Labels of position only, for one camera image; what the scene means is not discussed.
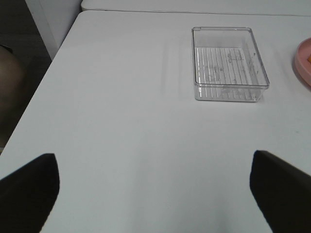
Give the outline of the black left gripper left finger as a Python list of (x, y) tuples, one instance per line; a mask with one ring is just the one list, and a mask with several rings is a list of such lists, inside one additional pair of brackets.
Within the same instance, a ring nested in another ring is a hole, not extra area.
[(0, 231), (38, 233), (59, 194), (53, 153), (38, 156), (0, 180)]

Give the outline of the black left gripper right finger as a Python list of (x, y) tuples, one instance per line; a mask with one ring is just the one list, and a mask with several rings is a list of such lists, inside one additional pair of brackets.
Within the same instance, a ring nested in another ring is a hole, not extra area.
[(250, 190), (274, 233), (311, 231), (311, 177), (264, 150), (253, 155)]

